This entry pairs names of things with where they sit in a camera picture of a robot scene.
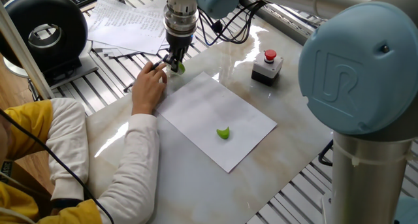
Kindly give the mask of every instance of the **white paper sheet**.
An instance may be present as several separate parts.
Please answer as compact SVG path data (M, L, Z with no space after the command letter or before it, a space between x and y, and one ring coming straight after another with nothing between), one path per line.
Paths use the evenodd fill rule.
M157 111L226 172L277 125L204 72L168 96ZM216 129L227 127L230 136L224 140Z
M123 10L127 10L127 11L134 11L134 12L138 12L138 11L151 11L151 12L160 12L161 14L164 11L164 6L167 4L167 0L156 0L152 3L148 3L147 5L144 5L142 7L139 8L139 10L137 8L133 8L130 7L128 5L124 5L121 4L117 1L114 0L101 0L101 3L108 3L110 4L110 6L115 6L115 7L120 7ZM92 15L91 16L94 20L97 20L97 15ZM89 22L89 27L92 27L93 23L90 21ZM195 43L197 40L195 37L193 37L193 41L192 43ZM113 46L110 44L106 44L103 42L98 42L98 41L94 41L93 42L93 48L95 50L99 50L102 51L103 53L105 53L106 55L108 55L109 57L120 57L120 56L126 56L126 55L133 55L133 54L139 54L141 52L137 51L137 50L132 50L132 49L127 49L127 48L121 48L119 46ZM159 50L164 50L170 48L169 43L167 42L167 40L164 38L163 42L161 43L161 46L159 47Z
M115 0L98 0L90 17L88 39L112 46L157 54L164 41L159 8L133 8Z

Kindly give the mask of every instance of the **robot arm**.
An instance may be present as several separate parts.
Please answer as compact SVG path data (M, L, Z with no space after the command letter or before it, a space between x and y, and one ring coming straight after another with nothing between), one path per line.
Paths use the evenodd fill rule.
M237 6L238 0L168 0L164 8L169 54L163 61L172 71L182 72L182 60L193 40L199 18L198 5L213 18L224 18Z
M182 72L182 60L192 42L199 18L198 7L214 19L232 12L239 0L168 0L164 9L169 54L163 61L172 71ZM367 0L268 0L324 18L331 18L343 9Z

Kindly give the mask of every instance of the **marble table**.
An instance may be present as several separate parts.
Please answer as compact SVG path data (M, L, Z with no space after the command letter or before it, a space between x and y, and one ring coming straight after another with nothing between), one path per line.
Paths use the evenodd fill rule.
M255 56L267 49L284 58L280 79L272 87L251 79ZM184 75L169 75L166 95L204 71L278 126L228 174L156 113L161 153L155 212L149 223L245 223L315 158L332 135L300 93L301 50L270 24L255 19L246 43L219 43L187 61ZM96 197L118 167L131 107L128 95L87 120L88 185Z

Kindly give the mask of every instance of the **yellow shirt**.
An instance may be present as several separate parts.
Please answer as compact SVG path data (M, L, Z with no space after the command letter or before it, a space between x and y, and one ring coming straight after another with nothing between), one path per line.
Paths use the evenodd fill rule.
M50 101L40 101L9 108L6 113L17 123L46 142L52 122L52 104ZM7 153L7 159L19 159L30 153L43 150L32 139L12 126L13 143ZM77 207L66 208L56 216L49 216L39 219L38 206L35 200L26 193L0 182L0 207L18 212L40 224L55 223L102 223L96 204L92 200L81 202ZM0 223L26 223L24 220L0 213Z

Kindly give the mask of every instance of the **cable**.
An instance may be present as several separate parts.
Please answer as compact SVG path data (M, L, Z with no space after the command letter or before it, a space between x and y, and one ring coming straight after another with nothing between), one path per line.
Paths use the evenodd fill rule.
M9 121L13 126L15 126L17 129L19 129L21 132L26 134L29 138L32 138L35 142L40 144L71 176L77 180L77 182L84 188L87 195L94 201L94 203L101 209L103 212L109 217L109 220L112 224L114 224L112 216L107 212L107 210L97 201L97 199L91 194L91 191L88 189L88 187L84 184L84 182L73 172L71 169L69 169L65 163L63 163L58 156L47 146L45 143L43 143L41 140L39 140L37 137L32 135L30 132L28 132L26 129L24 129L22 126L20 126L18 123L16 123L6 112L0 109L0 115L2 115L7 121Z
M13 178L11 178L11 177L7 176L7 175L6 175L6 174L4 174L3 172L0 172L0 175L4 176L4 177L5 177L5 178L7 178L9 181L14 182L16 185L19 185L20 187L22 187L22 188L24 188L24 189L26 189L26 190L28 190L28 191L30 191L30 192L33 192L33 193L35 193L35 194L39 195L39 196L40 196L40 197L42 197L42 198L49 199L49 197L48 197L48 196L46 196L46 195L44 195L44 194L42 194L42 193L39 193L38 191L35 191L34 189L31 189L31 188L29 188L29 187L25 186L24 184L21 184L20 182L18 182L18 181L16 181L15 179L13 179Z
M206 42L206 44L208 46L211 46L211 45L215 44L218 39L221 39L222 41L231 42L231 43L234 43L234 44L242 44L242 43L246 42L247 39L248 39L248 37L249 37L249 28L251 27L251 19L253 18L253 16L255 15L255 13L261 7L263 7L264 5L266 5L266 2L264 2L264 1L256 1L254 3L251 3L251 4L247 5L247 6L245 6L244 8L242 8L237 14L235 14L235 16L233 16L231 18L231 20L225 25L225 27L222 29L222 31L217 35L217 37L211 43L209 43L208 40L207 40L207 38L206 38L206 33L204 31L204 26L203 26L202 18L204 18L208 24L211 24L211 21L212 20L210 18L209 19L206 18L204 15L206 15L207 17L208 17L208 15L203 10L199 9L200 10L199 18L200 18L201 25L202 25L202 31L203 31L204 41ZM249 12L247 12L248 19L246 20L246 23L245 23L244 27L234 37L232 37L232 38L226 37L224 35L224 32L229 28L229 26L233 22L233 20L236 19L239 14L241 14L245 10L249 9L250 7L252 7L252 8L249 10ZM237 40L237 38L242 33L244 33L244 34L243 34L243 37L241 38L241 40Z
M334 145L334 140L331 140L327 146L325 146L324 150L322 150L321 153L319 153L319 157L318 160L321 164L326 165L326 166L332 166L332 163L325 161L324 160L324 156L325 154L332 148L332 145Z
M28 89L29 89L29 91L32 93L32 99L33 99L33 101L38 101L38 100L40 100L40 95L39 95L39 94L37 94L36 89L33 87L31 79L27 79L27 88L28 88Z
M24 221L26 221L27 223L30 223L30 224L35 224L35 222L32 221L32 219L26 217L23 214L19 214L18 212L15 212L13 210L8 210L6 208L0 207L0 213L4 213L4 214L8 214L10 216L14 216L14 217L20 218L20 219L22 219L22 220L24 220Z

